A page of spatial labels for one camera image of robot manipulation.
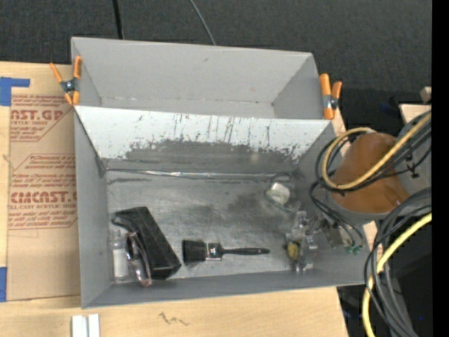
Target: black paint brush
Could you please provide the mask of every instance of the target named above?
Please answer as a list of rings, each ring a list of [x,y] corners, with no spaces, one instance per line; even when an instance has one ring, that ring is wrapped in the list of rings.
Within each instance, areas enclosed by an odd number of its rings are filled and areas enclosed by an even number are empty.
[[[184,263],[198,263],[205,260],[221,260],[226,253],[234,255],[264,255],[269,249],[245,247],[242,249],[224,249],[221,244],[209,244],[200,241],[182,241],[182,256]]]

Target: paintbrush handle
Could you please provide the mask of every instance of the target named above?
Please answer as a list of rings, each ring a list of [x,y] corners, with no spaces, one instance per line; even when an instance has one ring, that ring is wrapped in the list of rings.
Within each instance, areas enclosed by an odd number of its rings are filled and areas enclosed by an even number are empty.
[[[223,254],[232,253],[233,255],[264,255],[269,253],[269,249],[260,249],[258,247],[245,247],[242,249],[223,249]]]

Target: acrylic sheet box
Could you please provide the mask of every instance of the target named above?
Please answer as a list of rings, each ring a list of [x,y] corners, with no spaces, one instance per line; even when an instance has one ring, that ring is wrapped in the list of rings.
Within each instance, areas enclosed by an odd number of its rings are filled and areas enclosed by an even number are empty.
[[[274,178],[294,176],[301,209],[315,213],[307,190],[335,132],[311,53],[73,38],[78,55],[83,308],[363,283],[366,255],[348,257],[324,236],[314,268],[294,271],[290,213],[265,196]],[[183,239],[270,253],[182,264],[148,288],[112,283],[111,219],[139,206],[181,261]]]

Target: black pole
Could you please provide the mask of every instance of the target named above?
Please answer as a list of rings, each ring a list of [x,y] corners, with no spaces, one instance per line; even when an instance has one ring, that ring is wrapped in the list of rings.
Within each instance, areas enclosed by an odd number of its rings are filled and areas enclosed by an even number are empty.
[[[117,26],[117,34],[119,35],[119,39],[123,40],[123,29],[121,28],[119,1],[112,0],[112,5],[114,7],[114,15],[115,15],[115,24]]]

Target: yellow cable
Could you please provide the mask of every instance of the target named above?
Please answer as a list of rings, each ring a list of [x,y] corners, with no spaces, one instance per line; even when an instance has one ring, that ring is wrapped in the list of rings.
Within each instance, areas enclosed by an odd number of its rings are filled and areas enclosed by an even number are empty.
[[[382,257],[378,260],[376,265],[376,273],[379,273],[384,264],[388,261],[391,255],[396,252],[396,250],[402,246],[402,244],[410,238],[412,234],[417,232],[422,226],[432,221],[432,214],[429,213],[425,217],[421,218],[419,221],[410,226],[404,233],[401,234],[394,242],[388,247],[388,249],[384,252]],[[370,275],[368,280],[368,288],[365,289],[365,293],[363,294],[362,300],[362,320],[363,325],[365,327],[365,331],[368,334],[368,337],[375,337],[373,329],[371,328],[370,323],[370,293],[368,289],[372,290],[374,284],[373,274]]]
[[[407,141],[410,140],[410,138],[417,133],[429,120],[431,119],[431,113],[426,115],[424,118],[422,118],[416,125],[414,125],[409,132],[407,132],[393,147],[388,153],[386,153],[381,160],[379,160],[376,165],[374,165],[368,172],[366,172],[361,177],[357,178],[356,180],[346,183],[343,185],[338,185],[330,180],[328,172],[327,172],[327,165],[328,160],[330,157],[330,153],[334,150],[335,146],[337,146],[344,138],[347,136],[353,134],[353,133],[359,133],[359,132],[375,132],[374,130],[366,127],[359,127],[359,128],[353,128],[352,130],[349,130],[342,135],[340,135],[338,138],[335,139],[335,141],[329,146],[329,148],[326,150],[326,153],[323,158],[323,163],[321,164],[321,170],[323,174],[323,179],[325,180],[326,184],[329,187],[338,189],[338,190],[346,190],[349,188],[356,187],[360,185],[361,183],[365,182],[367,179],[369,179],[372,175],[374,175],[379,169],[386,164],[386,162],[391,159],[391,157],[403,146]]]

